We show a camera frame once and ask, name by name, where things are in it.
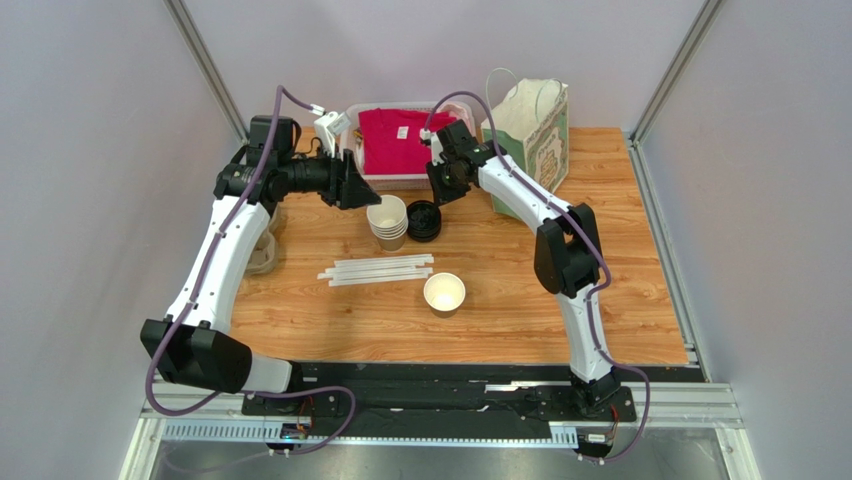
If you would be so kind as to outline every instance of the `red t-shirt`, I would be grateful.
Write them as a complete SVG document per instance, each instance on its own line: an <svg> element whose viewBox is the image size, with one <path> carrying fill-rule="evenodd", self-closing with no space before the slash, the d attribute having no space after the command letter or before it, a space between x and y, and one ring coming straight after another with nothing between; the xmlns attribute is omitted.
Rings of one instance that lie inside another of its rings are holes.
<svg viewBox="0 0 852 480"><path fill-rule="evenodd" d="M420 143L426 112L414 110L367 110L358 114L364 136L364 173L404 175L426 173L431 150ZM436 113L429 130L435 132L456 119L447 112Z"/></svg>

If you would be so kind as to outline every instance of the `stacked paper cups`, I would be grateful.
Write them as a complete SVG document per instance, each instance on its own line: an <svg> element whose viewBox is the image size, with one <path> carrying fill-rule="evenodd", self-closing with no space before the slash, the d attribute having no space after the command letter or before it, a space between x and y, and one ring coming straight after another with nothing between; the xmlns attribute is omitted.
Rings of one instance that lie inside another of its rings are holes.
<svg viewBox="0 0 852 480"><path fill-rule="evenodd" d="M370 230L386 252L395 252L405 243L408 214L405 202L393 195L382 195L382 203L367 207Z"/></svg>

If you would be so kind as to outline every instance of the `white straw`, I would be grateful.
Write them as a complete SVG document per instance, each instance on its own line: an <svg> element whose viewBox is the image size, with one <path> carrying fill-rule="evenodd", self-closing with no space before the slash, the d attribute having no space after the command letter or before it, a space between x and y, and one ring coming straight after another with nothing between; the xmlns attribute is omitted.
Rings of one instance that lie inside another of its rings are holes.
<svg viewBox="0 0 852 480"><path fill-rule="evenodd" d="M419 261L404 261L404 262L387 262L387 263L376 263L376 264L365 264L365 265L347 265L344 267L332 267L326 268L325 273L337 273L337 272L361 272L364 270L379 270L383 268L401 268L401 267L422 267L425 265L424 260Z"/></svg>
<svg viewBox="0 0 852 480"><path fill-rule="evenodd" d="M386 262L414 262L414 261L425 261L426 263L432 263L435 261L435 258L431 253L426 253L423 255L405 255L400 257L379 257L379 258L361 258L357 260L335 260L335 267L348 267L350 265L371 265L371 264L381 264Z"/></svg>
<svg viewBox="0 0 852 480"><path fill-rule="evenodd" d="M407 275L395 275L391 277L372 277L372 278L355 278L352 280L330 280L329 287L342 287L344 285L359 285L364 283L381 283L381 282L397 282L400 280L418 280L427 278L428 273L424 271L409 273Z"/></svg>
<svg viewBox="0 0 852 480"><path fill-rule="evenodd" d="M387 275L401 275L405 273L411 273L416 271L414 266L406 265L404 267L392 267L392 268L377 268L373 270L336 270L333 272L326 271L325 273L320 273L317 275L317 279L336 279L343 280L346 278L364 278L364 277L382 277Z"/></svg>
<svg viewBox="0 0 852 480"><path fill-rule="evenodd" d="M355 280L356 278L381 278L381 277L397 277L399 275L408 275L410 273L419 273L423 274L425 272L427 275L432 273L431 268L412 268L411 270L396 270L389 269L385 271L379 270L369 270L365 272L350 272L350 273L338 273L331 277L330 280Z"/></svg>

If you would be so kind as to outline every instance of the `paper bag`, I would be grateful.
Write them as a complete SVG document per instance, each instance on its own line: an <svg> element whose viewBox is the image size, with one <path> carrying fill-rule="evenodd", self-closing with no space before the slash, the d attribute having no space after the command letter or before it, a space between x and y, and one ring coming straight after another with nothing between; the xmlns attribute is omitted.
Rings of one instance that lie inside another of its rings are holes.
<svg viewBox="0 0 852 480"><path fill-rule="evenodd" d="M568 175L568 85L553 79L525 78L491 115L497 126L497 142L527 175L553 193ZM483 138L490 141L487 119L481 127ZM499 199L492 197L492 203L495 212L517 218Z"/></svg>

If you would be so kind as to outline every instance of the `wooden table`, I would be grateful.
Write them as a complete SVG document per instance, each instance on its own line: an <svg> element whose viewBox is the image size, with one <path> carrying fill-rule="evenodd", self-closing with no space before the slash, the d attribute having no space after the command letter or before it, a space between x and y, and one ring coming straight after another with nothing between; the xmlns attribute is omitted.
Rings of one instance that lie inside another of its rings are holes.
<svg viewBox="0 0 852 480"><path fill-rule="evenodd" d="M308 149L312 132L302 137ZM601 292L610 351L621 361L687 361L622 133L571 129L570 173L557 194L592 206L614 276ZM390 192L406 203L431 191ZM387 255L364 209L340 211L316 194L289 195L276 237L280 264L243 280L231 335L256 352L292 360L567 363L559 307L533 272L534 236L520 221L491 211L479 189L441 207L433 242L408 240L394 255L432 253L435 272L467 288L450 319L432 315L425 280L329 287L317 280L334 260Z"/></svg>

